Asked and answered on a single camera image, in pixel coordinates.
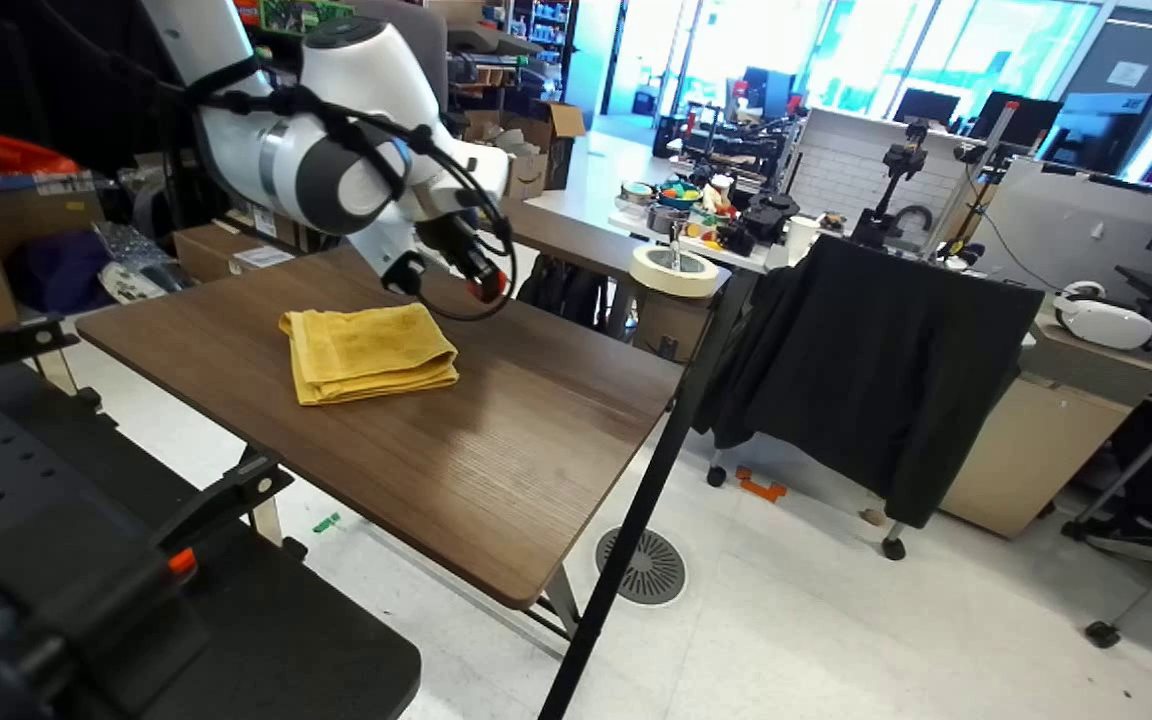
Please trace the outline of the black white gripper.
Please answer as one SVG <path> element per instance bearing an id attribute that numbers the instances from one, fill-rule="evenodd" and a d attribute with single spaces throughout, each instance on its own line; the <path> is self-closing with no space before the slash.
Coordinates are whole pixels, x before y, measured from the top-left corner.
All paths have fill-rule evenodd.
<path id="1" fill-rule="evenodd" d="M 348 248 L 380 285 L 421 294 L 426 266 L 440 258 L 473 294 L 506 294 L 514 285 L 514 224 L 501 200 L 514 157 L 463 140 L 401 140 L 389 168 L 401 189 L 360 231 L 348 231 Z"/>

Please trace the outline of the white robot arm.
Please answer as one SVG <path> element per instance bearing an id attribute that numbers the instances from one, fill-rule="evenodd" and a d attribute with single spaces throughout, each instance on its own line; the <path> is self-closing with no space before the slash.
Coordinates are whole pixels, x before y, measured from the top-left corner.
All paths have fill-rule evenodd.
<path id="1" fill-rule="evenodd" d="M 392 21 L 343 16 L 302 38 L 278 80 L 229 0 L 141 0 L 197 114 L 206 168 L 226 192 L 348 241 L 371 271 L 421 291 L 426 255 L 481 302 L 507 291 L 501 209 L 507 151 L 461 140 Z"/>

